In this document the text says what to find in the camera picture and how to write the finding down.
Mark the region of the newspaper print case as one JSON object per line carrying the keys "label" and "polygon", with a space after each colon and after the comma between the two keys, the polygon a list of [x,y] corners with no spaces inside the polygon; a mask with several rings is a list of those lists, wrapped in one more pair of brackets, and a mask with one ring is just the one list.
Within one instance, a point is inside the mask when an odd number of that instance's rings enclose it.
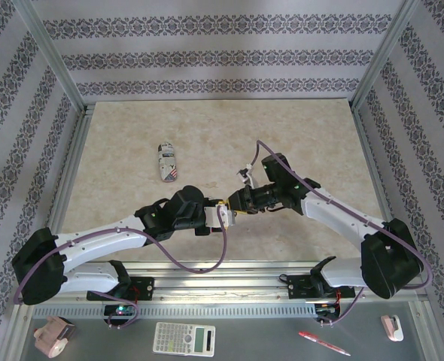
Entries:
{"label": "newspaper print case", "polygon": [[171,183],[177,179],[175,149],[169,142],[163,142],[158,146],[158,165],[163,182]]}

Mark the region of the black controller board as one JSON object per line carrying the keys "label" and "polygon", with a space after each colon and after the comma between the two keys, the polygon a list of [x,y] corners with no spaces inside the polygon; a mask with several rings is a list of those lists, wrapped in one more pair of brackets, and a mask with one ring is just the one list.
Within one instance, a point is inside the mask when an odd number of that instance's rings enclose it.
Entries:
{"label": "black controller board", "polygon": [[338,318],[340,315],[339,303],[318,303],[315,304],[316,314],[320,317]]}
{"label": "black controller board", "polygon": [[103,308],[103,318],[111,319],[111,322],[126,322],[135,316],[136,309],[132,305],[105,305]]}

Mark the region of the white calculator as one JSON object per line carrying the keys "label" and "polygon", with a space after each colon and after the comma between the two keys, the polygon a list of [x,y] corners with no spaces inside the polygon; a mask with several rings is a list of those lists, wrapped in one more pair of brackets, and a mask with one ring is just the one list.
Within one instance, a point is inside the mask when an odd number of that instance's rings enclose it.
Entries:
{"label": "white calculator", "polygon": [[152,351],[171,356],[213,357],[215,336],[214,326],[158,322]]}

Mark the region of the red pen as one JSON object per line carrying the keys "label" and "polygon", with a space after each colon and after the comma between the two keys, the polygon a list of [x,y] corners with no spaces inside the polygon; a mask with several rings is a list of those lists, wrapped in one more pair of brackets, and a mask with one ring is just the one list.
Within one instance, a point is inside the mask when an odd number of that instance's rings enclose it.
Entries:
{"label": "red pen", "polygon": [[328,348],[334,352],[340,353],[345,356],[351,356],[351,354],[348,351],[346,351],[340,347],[337,347],[336,345],[331,344],[327,341],[324,341],[324,340],[320,339],[318,336],[316,336],[310,332],[299,332],[299,336],[301,336],[309,341],[312,341],[316,344],[319,344],[320,346]]}

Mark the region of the pink white stapler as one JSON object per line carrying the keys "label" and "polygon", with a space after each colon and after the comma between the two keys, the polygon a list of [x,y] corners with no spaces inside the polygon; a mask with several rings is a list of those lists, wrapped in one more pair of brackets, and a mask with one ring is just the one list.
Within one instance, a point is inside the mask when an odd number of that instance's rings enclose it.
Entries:
{"label": "pink white stapler", "polygon": [[381,322],[390,341],[401,342],[404,339],[400,318],[397,315],[383,315],[381,316]]}

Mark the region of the pink tape dispenser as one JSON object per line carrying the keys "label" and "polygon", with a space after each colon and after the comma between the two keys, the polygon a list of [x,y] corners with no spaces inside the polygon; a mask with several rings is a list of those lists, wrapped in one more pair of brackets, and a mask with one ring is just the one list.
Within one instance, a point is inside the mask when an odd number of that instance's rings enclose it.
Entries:
{"label": "pink tape dispenser", "polygon": [[48,316],[47,323],[34,331],[35,347],[52,359],[59,356],[75,333],[76,326],[63,317]]}

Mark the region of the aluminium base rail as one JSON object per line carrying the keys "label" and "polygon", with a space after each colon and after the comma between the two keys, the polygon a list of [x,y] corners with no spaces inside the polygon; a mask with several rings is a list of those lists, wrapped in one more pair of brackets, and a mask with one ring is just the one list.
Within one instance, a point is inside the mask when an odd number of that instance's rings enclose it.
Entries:
{"label": "aluminium base rail", "polygon": [[[91,266],[107,262],[91,262]],[[170,262],[127,262],[123,263],[130,277],[154,278],[152,300],[161,302],[216,302],[222,299],[289,299],[286,277],[288,275],[310,275],[319,262],[243,262],[221,264],[205,273],[203,264],[197,263],[190,273]],[[111,300],[101,293],[77,291],[60,293],[68,296],[85,295],[89,301]]]}

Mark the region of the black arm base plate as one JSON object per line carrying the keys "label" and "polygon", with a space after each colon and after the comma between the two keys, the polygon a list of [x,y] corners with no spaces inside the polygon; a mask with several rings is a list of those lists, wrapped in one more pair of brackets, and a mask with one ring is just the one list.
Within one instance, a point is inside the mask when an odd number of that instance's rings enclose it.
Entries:
{"label": "black arm base plate", "polygon": [[106,292],[109,296],[126,299],[132,302],[150,301],[154,291],[154,278],[131,277],[130,282],[122,282]]}
{"label": "black arm base plate", "polygon": [[352,299],[356,296],[353,287],[316,287],[310,275],[288,275],[286,277],[289,299]]}

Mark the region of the aluminium table edge rail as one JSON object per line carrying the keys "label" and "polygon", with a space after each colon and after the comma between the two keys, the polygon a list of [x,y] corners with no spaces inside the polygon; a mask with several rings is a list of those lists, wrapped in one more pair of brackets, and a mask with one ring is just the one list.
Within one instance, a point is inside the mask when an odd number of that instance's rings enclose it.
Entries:
{"label": "aluminium table edge rail", "polygon": [[369,175],[373,182],[373,188],[375,190],[376,198],[379,204],[379,209],[382,214],[382,219],[386,221],[392,220],[393,214],[391,211],[391,203],[389,203],[387,200],[385,193],[385,186],[381,181],[379,168],[374,158],[371,143],[369,142],[369,139],[367,137],[365,128],[361,122],[359,114],[355,111],[351,111],[351,115],[353,116],[355,128],[357,130],[360,139],[361,147],[363,149],[363,154],[369,170]]}
{"label": "aluminium table edge rail", "polygon": [[71,134],[65,157],[63,158],[62,168],[46,222],[46,226],[55,235],[62,232],[95,106],[95,104],[88,105],[84,113],[78,118]]}

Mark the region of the aluminium frame post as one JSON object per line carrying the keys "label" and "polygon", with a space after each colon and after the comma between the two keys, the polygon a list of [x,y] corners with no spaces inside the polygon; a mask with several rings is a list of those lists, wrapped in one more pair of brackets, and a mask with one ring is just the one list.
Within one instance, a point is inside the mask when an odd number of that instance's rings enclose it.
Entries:
{"label": "aluminium frame post", "polygon": [[31,0],[11,0],[14,7],[20,14],[23,22],[26,24],[32,37],[35,39],[39,49],[47,60],[48,65],[52,68],[58,81],[61,83],[65,94],[79,114],[85,114],[87,105],[76,87],[75,82],[69,74],[68,68],[57,50],[53,40],[51,39],[43,21],[39,17]]}
{"label": "aluminium frame post", "polygon": [[389,24],[381,44],[376,49],[374,56],[369,63],[369,67],[364,72],[363,77],[349,102],[352,112],[357,111],[364,103],[367,94],[379,76],[379,72],[387,62],[388,57],[391,55],[394,46],[414,14],[415,9],[418,7],[419,2],[420,0],[402,0],[401,5]]}

